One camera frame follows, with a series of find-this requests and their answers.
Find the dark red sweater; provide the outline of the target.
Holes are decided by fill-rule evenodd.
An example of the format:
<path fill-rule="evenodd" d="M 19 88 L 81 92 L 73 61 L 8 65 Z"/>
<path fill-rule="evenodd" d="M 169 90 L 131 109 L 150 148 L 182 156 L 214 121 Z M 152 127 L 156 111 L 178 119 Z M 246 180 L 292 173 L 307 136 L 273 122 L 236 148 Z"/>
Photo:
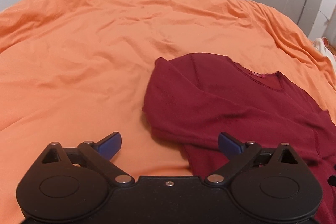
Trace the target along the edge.
<path fill-rule="evenodd" d="M 228 160 L 218 149 L 227 132 L 263 147 L 289 143 L 323 189 L 320 223 L 335 223 L 335 124 L 306 91 L 280 72 L 260 75 L 229 57 L 191 53 L 159 58 L 143 112 L 152 134 L 179 143 L 191 171 L 205 177 Z"/>

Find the orange bed sheet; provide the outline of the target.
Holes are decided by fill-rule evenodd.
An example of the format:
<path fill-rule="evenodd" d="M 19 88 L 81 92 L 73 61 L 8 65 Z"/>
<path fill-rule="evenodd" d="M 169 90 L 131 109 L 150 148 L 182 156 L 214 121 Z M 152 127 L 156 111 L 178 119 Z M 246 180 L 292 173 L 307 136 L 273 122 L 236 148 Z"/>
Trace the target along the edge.
<path fill-rule="evenodd" d="M 159 57 L 229 56 L 276 71 L 335 116 L 335 73 L 301 29 L 247 0 L 23 0 L 1 12 L 1 223 L 20 223 L 15 192 L 52 141 L 122 135 L 132 176 L 187 176 L 179 148 L 154 140 L 143 112 Z"/>

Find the cream white garment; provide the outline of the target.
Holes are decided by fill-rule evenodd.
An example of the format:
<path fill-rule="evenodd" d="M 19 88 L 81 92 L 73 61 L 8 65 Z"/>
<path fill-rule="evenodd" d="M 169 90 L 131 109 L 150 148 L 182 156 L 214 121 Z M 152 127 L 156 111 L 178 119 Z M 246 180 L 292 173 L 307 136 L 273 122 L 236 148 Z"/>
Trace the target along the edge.
<path fill-rule="evenodd" d="M 315 47 L 315 49 L 319 51 L 319 53 L 321 53 L 323 56 L 327 57 L 331 61 L 333 68 L 335 69 L 335 66 L 336 66 L 335 56 L 332 54 L 332 52 L 327 47 L 328 45 L 329 45 L 329 42 L 324 37 L 317 38 L 313 42 L 313 47 Z"/>

